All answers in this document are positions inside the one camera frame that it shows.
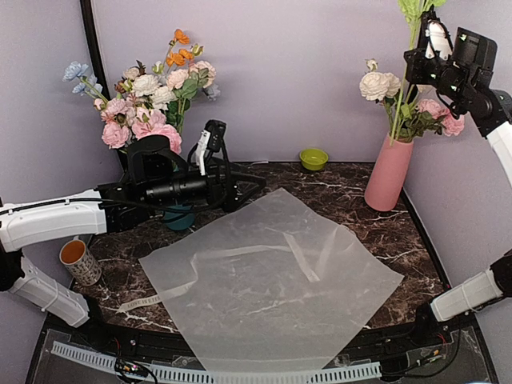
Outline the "pink rose stem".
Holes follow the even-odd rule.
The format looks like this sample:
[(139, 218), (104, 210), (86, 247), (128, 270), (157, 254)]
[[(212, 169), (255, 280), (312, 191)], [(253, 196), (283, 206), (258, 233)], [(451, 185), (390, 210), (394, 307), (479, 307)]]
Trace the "pink rose stem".
[(447, 107), (433, 99), (422, 99), (409, 106), (398, 133), (401, 142), (412, 142), (426, 132), (447, 137), (458, 136), (465, 128), (465, 117), (455, 118)]

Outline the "cream printed ribbon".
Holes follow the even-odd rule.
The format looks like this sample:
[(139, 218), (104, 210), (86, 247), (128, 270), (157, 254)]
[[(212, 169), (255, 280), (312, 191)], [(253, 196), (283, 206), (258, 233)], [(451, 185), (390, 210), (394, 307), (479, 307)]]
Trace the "cream printed ribbon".
[(319, 282), (320, 277), (310, 267), (306, 261), (306, 257), (302, 251), (302, 248), (297, 243), (295, 237), (292, 234), (283, 233), (284, 239), (286, 240), (286, 246), (270, 246), (270, 245), (256, 245), (256, 246), (244, 246), (239, 248), (232, 248), (227, 250), (210, 250), (205, 252), (197, 252), (190, 260), (190, 266), (194, 272), (194, 277), (191, 281), (176, 286), (174, 288), (164, 290), (160, 294), (155, 294), (146, 298), (138, 298), (130, 302), (125, 302), (116, 309), (117, 313), (126, 313), (139, 307), (152, 306), (161, 303), (163, 300), (176, 298), (184, 295), (197, 281), (198, 281), (198, 270), (197, 264), (199, 260), (217, 260), (222, 258), (232, 258), (235, 256), (241, 256), (246, 254), (254, 254), (263, 252), (266, 250), (278, 250), (292, 253), (297, 264), (304, 275), (310, 282)]

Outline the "white translucent wrapping paper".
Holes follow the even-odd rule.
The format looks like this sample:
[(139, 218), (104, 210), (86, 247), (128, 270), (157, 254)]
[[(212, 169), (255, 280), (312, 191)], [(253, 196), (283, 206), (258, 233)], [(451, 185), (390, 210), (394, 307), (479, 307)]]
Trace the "white translucent wrapping paper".
[(292, 234), (320, 277), (310, 282), (292, 253), (199, 260), (198, 281), (163, 300), (200, 363), (233, 359), (264, 370), (323, 368), (368, 323), (402, 276), (376, 259), (347, 227), (316, 214), (284, 189), (223, 216), (140, 263), (157, 294), (194, 277), (197, 252), (286, 246)]

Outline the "white rose stem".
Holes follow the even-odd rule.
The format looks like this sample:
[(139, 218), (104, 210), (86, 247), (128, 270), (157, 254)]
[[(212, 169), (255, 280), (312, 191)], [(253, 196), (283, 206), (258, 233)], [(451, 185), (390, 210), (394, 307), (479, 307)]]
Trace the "white rose stem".
[(402, 81), (390, 72), (379, 72), (378, 62), (373, 58), (366, 60), (366, 68), (367, 71), (359, 83), (360, 94), (365, 100), (384, 107), (390, 125), (389, 134), (391, 134)]

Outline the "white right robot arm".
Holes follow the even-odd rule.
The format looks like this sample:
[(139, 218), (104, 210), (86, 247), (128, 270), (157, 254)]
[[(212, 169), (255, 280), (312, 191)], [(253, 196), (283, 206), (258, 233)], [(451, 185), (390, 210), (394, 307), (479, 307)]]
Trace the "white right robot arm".
[(460, 137), (423, 142), (406, 184), (455, 286), (426, 304), (408, 330), (416, 347), (439, 322), (480, 310), (511, 294), (511, 97), (491, 86), (497, 44), (460, 28), (450, 35), (428, 6), (415, 48), (405, 53), (407, 79), (431, 86), (449, 122), (465, 118)]

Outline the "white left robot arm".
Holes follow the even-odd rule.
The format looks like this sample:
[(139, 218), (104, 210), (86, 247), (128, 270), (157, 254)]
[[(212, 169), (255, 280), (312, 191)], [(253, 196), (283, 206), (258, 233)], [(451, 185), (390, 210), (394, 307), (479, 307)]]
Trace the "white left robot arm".
[(72, 328), (96, 349), (113, 341), (93, 299), (63, 286), (26, 256), (41, 244), (83, 235), (132, 230), (158, 214), (172, 222), (204, 211), (230, 213), (261, 192), (264, 178), (241, 172), (229, 159), (226, 124), (209, 120), (187, 158), (164, 134), (130, 144), (118, 182), (39, 202), (1, 207), (1, 290), (27, 300)]

